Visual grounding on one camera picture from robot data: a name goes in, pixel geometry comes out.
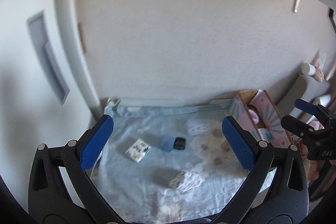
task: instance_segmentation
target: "metal screw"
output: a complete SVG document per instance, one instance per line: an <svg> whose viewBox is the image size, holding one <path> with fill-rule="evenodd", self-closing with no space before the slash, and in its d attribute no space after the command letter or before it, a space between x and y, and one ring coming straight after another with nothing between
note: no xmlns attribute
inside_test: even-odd
<svg viewBox="0 0 336 224"><path fill-rule="evenodd" d="M76 140L71 140L71 141L68 142L68 146L75 146L76 143L77 143Z"/></svg>
<svg viewBox="0 0 336 224"><path fill-rule="evenodd" d="M296 146L296 145L293 145L293 144L291 144L291 149L292 149L293 151L296 151L296 150L297 150L297 146Z"/></svg>
<svg viewBox="0 0 336 224"><path fill-rule="evenodd" d="M259 145L260 145L261 147L267 147L267 143L266 143L265 141L260 141L260 142L259 142Z"/></svg>
<svg viewBox="0 0 336 224"><path fill-rule="evenodd" d="M43 150L44 148L45 148L45 144L44 144L44 143L41 143L41 144L37 147L38 150Z"/></svg>

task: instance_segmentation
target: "cardboard box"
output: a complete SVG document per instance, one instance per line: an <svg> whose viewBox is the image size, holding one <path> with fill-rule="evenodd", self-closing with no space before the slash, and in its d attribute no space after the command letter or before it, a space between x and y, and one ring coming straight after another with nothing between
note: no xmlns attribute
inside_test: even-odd
<svg viewBox="0 0 336 224"><path fill-rule="evenodd" d="M258 124L254 124L248 109L253 110L259 116ZM293 144L293 140L287 130L281 127L281 115L278 112L272 99L264 90L242 90L234 97L228 109L228 114L233 116L239 125L249 131L257 140L265 140L274 147L287 148Z"/></svg>

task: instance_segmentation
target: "gray chair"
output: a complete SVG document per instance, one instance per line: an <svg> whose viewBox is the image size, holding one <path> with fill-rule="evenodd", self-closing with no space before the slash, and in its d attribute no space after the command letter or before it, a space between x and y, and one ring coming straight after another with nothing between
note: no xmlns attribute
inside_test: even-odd
<svg viewBox="0 0 336 224"><path fill-rule="evenodd" d="M295 100L302 99L311 103L316 97L325 95L329 87L330 83L326 80L317 82L312 76L299 75L294 85L277 104L280 115L284 117L290 114L295 118L299 118L303 111L295 108Z"/></svg>

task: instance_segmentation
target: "white cylinder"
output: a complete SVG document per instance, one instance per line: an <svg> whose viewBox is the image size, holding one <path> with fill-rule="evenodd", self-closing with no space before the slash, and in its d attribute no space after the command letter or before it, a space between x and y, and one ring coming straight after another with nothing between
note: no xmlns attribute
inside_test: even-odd
<svg viewBox="0 0 336 224"><path fill-rule="evenodd" d="M314 75L316 72L316 69L313 65L310 65L309 63L303 63L301 65L301 71L303 75Z"/></svg>

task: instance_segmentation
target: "light blue bed sheet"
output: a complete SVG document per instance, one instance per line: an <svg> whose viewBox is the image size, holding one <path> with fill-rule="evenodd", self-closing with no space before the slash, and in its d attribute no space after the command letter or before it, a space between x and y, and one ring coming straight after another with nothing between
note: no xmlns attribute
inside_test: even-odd
<svg viewBox="0 0 336 224"><path fill-rule="evenodd" d="M221 130L227 116L225 104L195 107L122 107L110 101L105 114L114 120L114 131L105 145L91 179L110 206L127 222L170 223L220 212L239 189L248 171L243 170L225 138L215 134L190 136L188 119L208 119ZM186 139L185 150L160 150L164 135ZM141 138L152 149L139 162L125 152ZM179 194L168 183L182 170L196 170L202 184ZM262 190L274 176L269 173Z"/></svg>

